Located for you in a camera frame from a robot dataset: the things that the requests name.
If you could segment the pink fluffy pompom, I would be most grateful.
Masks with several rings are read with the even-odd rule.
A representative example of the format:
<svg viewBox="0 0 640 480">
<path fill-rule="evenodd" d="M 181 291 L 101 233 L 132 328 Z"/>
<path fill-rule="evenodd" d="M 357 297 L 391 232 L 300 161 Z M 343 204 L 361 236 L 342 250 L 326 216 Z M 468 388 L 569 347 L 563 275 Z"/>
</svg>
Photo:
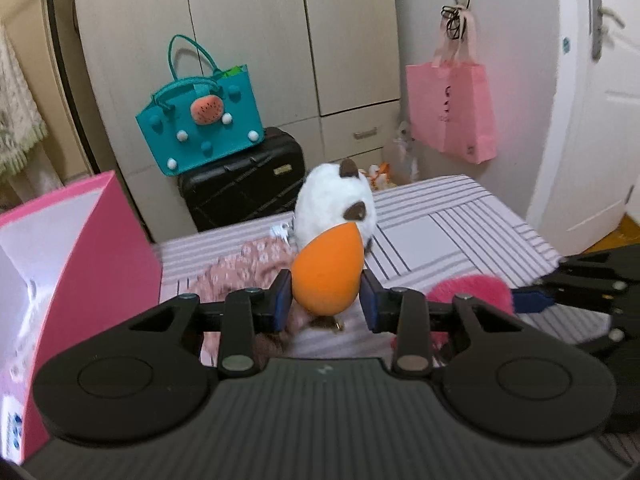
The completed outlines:
<svg viewBox="0 0 640 480">
<path fill-rule="evenodd" d="M 436 304 L 450 304 L 452 298 L 457 295 L 475 297 L 505 314 L 514 315 L 510 287 L 501 278 L 493 275 L 469 274 L 447 278 L 428 290 L 425 298 Z"/>
</svg>

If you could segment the pink floral scrunchie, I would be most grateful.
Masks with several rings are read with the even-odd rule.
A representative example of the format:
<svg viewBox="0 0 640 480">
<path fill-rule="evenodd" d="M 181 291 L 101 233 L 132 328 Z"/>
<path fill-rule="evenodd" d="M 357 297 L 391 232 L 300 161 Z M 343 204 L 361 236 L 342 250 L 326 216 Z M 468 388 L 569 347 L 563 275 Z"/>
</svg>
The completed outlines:
<svg viewBox="0 0 640 480">
<path fill-rule="evenodd" d="M 282 269 L 289 269 L 297 252 L 281 237 L 267 236 L 251 240 L 234 254 L 219 257 L 199 275 L 188 292 L 200 296 L 201 302 L 224 301 L 229 292 L 258 287 L 268 288 Z M 283 356 L 294 337 L 307 328 L 314 316 L 293 301 L 288 324 L 275 335 L 257 335 L 255 351 L 258 364 Z"/>
</svg>

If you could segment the orange makeup sponge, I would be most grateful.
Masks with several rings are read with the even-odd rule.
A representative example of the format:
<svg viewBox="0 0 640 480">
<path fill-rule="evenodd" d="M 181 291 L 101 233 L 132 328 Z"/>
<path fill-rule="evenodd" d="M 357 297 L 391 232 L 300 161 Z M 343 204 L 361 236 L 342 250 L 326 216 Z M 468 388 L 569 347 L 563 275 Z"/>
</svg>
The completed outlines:
<svg viewBox="0 0 640 480">
<path fill-rule="evenodd" d="M 295 258 L 292 292 L 309 314 L 333 316 L 355 301 L 364 249 L 355 222 L 342 223 L 314 238 Z"/>
</svg>

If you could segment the white brown plush cat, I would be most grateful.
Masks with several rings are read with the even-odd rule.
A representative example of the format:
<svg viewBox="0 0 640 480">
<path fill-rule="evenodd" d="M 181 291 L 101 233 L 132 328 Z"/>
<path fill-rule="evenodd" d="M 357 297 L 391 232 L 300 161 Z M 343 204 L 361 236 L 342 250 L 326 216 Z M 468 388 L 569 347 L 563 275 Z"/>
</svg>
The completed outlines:
<svg viewBox="0 0 640 480">
<path fill-rule="evenodd" d="M 369 181 L 350 158 L 311 170 L 297 195 L 293 218 L 272 226 L 270 234 L 302 250 L 345 222 L 356 224 L 364 253 L 370 252 L 378 216 Z"/>
</svg>

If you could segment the blue wet wipes pack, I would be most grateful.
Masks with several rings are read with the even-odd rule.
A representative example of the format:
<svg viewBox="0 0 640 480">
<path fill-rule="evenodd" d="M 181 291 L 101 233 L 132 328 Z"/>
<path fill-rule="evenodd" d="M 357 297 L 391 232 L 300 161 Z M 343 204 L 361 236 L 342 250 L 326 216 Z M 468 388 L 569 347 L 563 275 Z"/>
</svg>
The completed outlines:
<svg viewBox="0 0 640 480">
<path fill-rule="evenodd" d="M 23 460 L 24 405 L 15 396 L 1 397 L 1 456 L 20 464 Z"/>
</svg>

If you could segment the white door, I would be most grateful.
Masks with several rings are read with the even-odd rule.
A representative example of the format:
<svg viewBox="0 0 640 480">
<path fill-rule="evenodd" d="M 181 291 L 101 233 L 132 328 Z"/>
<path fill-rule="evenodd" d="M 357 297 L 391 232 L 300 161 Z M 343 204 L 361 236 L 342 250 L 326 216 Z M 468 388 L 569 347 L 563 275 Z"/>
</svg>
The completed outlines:
<svg viewBox="0 0 640 480">
<path fill-rule="evenodd" d="M 639 193 L 639 0 L 559 0 L 550 131 L 528 222 L 562 255 L 610 234 Z"/>
</svg>

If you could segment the black suitcase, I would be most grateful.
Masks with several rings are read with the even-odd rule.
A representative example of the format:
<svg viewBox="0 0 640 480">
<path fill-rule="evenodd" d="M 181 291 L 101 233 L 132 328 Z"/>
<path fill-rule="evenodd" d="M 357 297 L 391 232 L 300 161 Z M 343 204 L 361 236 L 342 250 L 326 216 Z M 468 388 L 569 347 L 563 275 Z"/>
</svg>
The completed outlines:
<svg viewBox="0 0 640 480">
<path fill-rule="evenodd" d="M 305 176 L 300 145 L 271 127 L 262 143 L 185 172 L 178 189 L 205 232 L 293 210 Z"/>
</svg>

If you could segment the yellow gift bag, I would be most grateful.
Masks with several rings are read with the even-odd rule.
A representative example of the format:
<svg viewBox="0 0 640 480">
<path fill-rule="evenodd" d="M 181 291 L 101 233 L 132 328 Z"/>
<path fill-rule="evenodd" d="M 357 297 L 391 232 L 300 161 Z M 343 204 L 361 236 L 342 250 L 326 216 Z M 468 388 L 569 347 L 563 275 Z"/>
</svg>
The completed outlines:
<svg viewBox="0 0 640 480">
<path fill-rule="evenodd" d="M 394 188 L 396 184 L 390 177 L 390 164 L 382 162 L 381 165 L 371 165 L 368 169 L 360 169 L 360 174 L 365 177 L 373 192 Z"/>
</svg>

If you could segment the pink storage box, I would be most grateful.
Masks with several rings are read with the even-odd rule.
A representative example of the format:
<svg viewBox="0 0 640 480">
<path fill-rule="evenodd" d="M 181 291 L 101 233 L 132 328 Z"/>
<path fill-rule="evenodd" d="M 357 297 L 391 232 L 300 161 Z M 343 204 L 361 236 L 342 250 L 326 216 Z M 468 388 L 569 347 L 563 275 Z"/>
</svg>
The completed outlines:
<svg viewBox="0 0 640 480">
<path fill-rule="evenodd" d="M 48 438 L 32 398 L 40 366 L 157 304 L 161 277 L 111 172 L 2 214 L 1 396 L 24 405 L 23 460 Z"/>
</svg>

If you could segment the teal felt tote bag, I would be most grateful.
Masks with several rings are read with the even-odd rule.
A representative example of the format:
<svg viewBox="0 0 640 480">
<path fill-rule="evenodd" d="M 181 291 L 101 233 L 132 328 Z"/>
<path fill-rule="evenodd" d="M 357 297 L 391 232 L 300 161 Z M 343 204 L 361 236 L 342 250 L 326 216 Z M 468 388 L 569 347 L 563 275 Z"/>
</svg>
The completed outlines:
<svg viewBox="0 0 640 480">
<path fill-rule="evenodd" d="M 212 68 L 208 76 L 180 78 L 172 60 L 174 45 L 168 44 L 172 81 L 153 93 L 136 116 L 157 167 L 177 177 L 261 144 L 265 129 L 245 64 L 221 70 L 192 38 L 177 34 L 172 39 L 188 42 Z"/>
</svg>

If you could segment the pink hanging shopping bag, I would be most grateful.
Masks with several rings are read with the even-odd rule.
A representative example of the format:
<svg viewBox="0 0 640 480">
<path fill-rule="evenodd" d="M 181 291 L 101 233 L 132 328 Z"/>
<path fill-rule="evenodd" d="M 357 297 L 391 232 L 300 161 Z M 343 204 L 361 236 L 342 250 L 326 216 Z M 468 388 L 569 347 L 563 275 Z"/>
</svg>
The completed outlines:
<svg viewBox="0 0 640 480">
<path fill-rule="evenodd" d="M 431 61 L 406 67 L 413 137 L 439 153 L 479 165 L 497 156 L 498 129 L 486 67 L 477 62 L 476 27 L 467 10 L 462 40 L 440 37 Z"/>
</svg>

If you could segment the beige wardrobe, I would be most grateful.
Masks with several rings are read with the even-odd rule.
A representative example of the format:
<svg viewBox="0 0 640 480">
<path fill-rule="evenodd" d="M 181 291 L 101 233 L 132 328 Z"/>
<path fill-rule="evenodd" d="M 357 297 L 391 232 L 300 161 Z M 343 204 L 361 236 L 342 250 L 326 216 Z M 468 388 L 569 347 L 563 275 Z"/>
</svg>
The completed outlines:
<svg viewBox="0 0 640 480">
<path fill-rule="evenodd" d="M 75 0 L 108 140 L 154 240 L 195 232 L 137 114 L 173 74 L 246 65 L 262 122 L 314 167 L 378 162 L 400 115 L 395 0 Z"/>
</svg>

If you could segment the cream fuzzy hanging cardigan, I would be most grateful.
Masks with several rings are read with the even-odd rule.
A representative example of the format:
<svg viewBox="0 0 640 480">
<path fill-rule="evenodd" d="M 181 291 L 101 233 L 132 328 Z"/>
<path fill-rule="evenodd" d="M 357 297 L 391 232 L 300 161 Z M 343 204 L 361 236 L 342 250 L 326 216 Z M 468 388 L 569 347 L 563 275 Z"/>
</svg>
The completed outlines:
<svg viewBox="0 0 640 480">
<path fill-rule="evenodd" d="M 48 136 L 48 129 L 4 25 L 1 25 L 0 84 L 0 168 L 1 177 L 8 178 L 26 168 L 30 152 Z"/>
</svg>

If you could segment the wall hook with keys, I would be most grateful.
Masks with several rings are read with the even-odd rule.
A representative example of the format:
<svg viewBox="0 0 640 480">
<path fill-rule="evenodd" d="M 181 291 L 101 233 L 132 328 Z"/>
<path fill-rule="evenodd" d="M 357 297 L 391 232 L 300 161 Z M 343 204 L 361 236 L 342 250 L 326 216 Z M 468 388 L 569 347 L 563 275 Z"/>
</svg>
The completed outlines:
<svg viewBox="0 0 640 480">
<path fill-rule="evenodd" d="M 442 24 L 445 26 L 449 40 L 462 40 L 466 31 L 464 12 L 469 10 L 471 0 L 454 0 L 451 6 L 443 6 L 440 10 Z"/>
</svg>

